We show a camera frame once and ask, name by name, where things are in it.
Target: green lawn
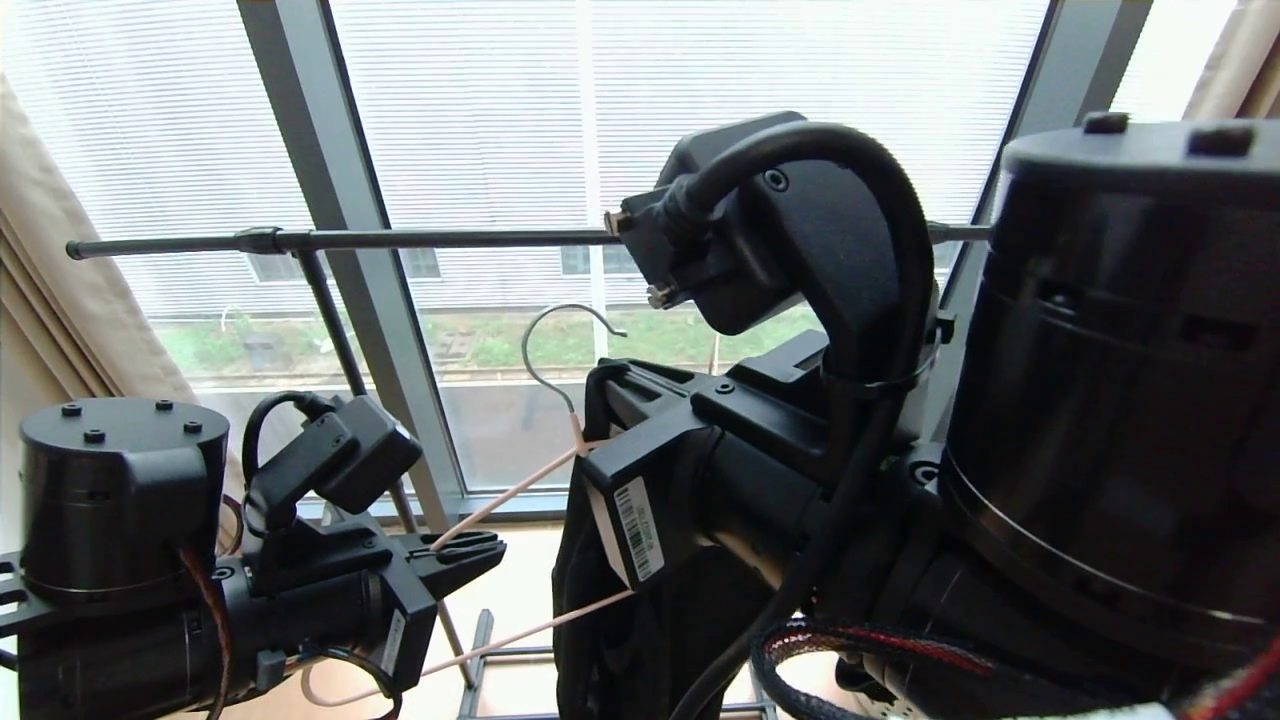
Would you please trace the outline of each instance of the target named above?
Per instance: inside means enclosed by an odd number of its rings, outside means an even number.
[[[534,313],[421,313],[422,328],[434,363],[443,370],[515,370],[521,368],[520,337]],[[609,354],[668,365],[705,365],[714,334],[692,309],[627,309],[609,313],[609,320],[628,337],[611,337]],[[594,318],[562,311],[539,323],[530,341],[530,357],[539,368],[588,369],[595,363]],[[722,366],[763,354],[796,333],[819,328],[806,306],[791,310],[742,333],[721,340]],[[237,318],[157,323],[156,333],[188,377],[251,374],[243,337],[265,333],[280,341],[288,368],[297,374],[337,373],[337,359],[325,351],[324,325],[312,320]]]

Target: metal hook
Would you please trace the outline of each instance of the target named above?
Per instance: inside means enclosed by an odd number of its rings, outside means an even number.
[[[529,361],[529,336],[534,334],[534,328],[538,327],[538,323],[540,323],[543,320],[543,318],[545,318],[547,315],[550,315],[552,313],[554,313],[557,310],[567,310],[567,309],[585,310],[585,311],[595,315],[595,319],[599,320],[600,324],[604,325],[604,329],[609,331],[609,334],[616,334],[618,337],[627,337],[627,331],[625,331],[622,328],[614,328],[604,318],[604,315],[600,314],[599,310],[596,310],[595,307],[591,307],[590,305],[582,305],[581,302],[561,302],[559,305],[552,305],[550,307],[547,307],[545,310],[543,310],[541,313],[539,313],[538,316],[534,318],[534,320],[531,323],[529,323],[529,327],[525,328],[525,336],[520,338],[520,359],[525,361],[525,369],[529,370],[529,374],[535,380],[538,380],[539,384],[544,386],[547,389],[549,389],[549,391],[554,392],[556,395],[561,396],[561,398],[564,401],[564,405],[568,406],[570,415],[572,415],[572,414],[577,413],[577,410],[573,409],[573,400],[570,398],[568,393],[564,392],[563,389],[556,387],[554,384],[552,384],[550,380],[548,380],[547,378],[544,378],[540,374],[538,374],[538,370],[534,369],[534,364]]]

